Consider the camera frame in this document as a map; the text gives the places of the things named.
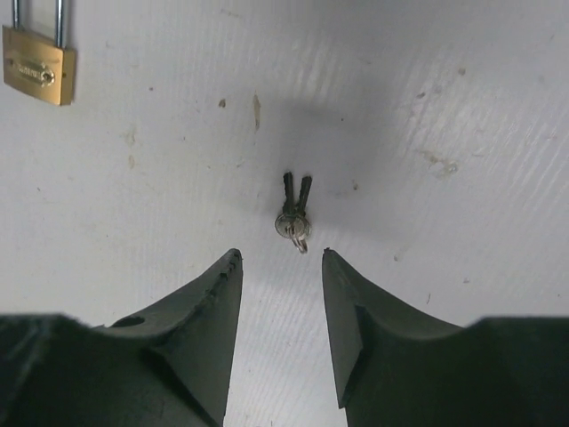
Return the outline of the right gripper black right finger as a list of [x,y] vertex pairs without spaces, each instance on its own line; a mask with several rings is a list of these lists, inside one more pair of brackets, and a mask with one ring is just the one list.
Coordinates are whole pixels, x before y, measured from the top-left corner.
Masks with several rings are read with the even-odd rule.
[[351,426],[565,426],[568,321],[434,318],[322,258],[339,407]]

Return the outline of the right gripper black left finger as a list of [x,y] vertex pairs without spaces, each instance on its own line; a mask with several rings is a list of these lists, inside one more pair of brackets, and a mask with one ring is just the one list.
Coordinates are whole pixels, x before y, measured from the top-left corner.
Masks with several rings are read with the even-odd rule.
[[242,285],[242,256],[231,249],[111,326],[3,315],[2,425],[223,425]]

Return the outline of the silver keys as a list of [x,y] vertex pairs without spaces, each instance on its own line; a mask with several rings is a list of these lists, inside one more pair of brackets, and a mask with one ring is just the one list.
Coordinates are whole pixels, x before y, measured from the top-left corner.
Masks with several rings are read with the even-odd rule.
[[293,173],[287,171],[283,176],[284,204],[281,213],[275,220],[275,229],[279,236],[290,240],[300,254],[308,253],[308,239],[311,224],[307,217],[307,204],[312,185],[312,176],[305,175],[301,179],[299,196],[295,197]]

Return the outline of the small brass padlock long shackle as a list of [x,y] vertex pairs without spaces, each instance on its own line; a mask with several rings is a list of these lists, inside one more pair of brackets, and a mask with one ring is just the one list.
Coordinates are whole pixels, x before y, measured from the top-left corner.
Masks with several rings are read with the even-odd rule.
[[4,83],[12,89],[56,106],[74,100],[76,50],[68,47],[69,1],[57,0],[54,37],[23,25],[21,1],[12,1],[12,24],[2,30]]

